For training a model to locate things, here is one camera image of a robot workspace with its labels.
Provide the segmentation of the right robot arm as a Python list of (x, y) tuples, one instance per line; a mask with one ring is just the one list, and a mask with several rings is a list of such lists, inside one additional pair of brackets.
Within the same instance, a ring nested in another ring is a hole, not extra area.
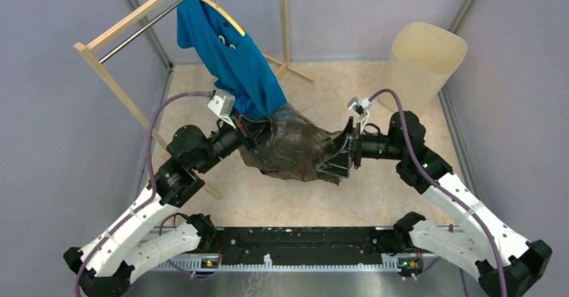
[(394, 160), (400, 179), (447, 213), (461, 229), (451, 233), (410, 212), (395, 223), (401, 251), (430, 251), (475, 278), (489, 296), (522, 296), (544, 274), (552, 248), (530, 241), (502, 222), (425, 144), (425, 127), (410, 111), (392, 115), (387, 134), (367, 133), (349, 120), (334, 139), (332, 155), (317, 171), (348, 178), (365, 158)]

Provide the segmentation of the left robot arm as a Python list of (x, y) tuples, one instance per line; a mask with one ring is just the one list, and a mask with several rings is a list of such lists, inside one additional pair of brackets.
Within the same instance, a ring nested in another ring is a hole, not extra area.
[(218, 119), (217, 128), (209, 136), (195, 125), (179, 128), (166, 148), (170, 159), (151, 171), (149, 184), (126, 212), (91, 243), (64, 253), (76, 274), (77, 296), (123, 296), (140, 276), (170, 258), (212, 249), (216, 230), (204, 214), (186, 216), (175, 229), (142, 240), (204, 187), (200, 174), (240, 147), (255, 151), (271, 132), (268, 119), (243, 115)]

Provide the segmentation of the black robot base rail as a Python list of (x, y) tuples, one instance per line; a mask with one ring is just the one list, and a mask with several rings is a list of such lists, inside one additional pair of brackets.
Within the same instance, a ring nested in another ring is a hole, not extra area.
[(380, 265), (421, 268), (425, 251), (390, 227), (225, 227), (192, 252), (220, 257), (222, 265)]

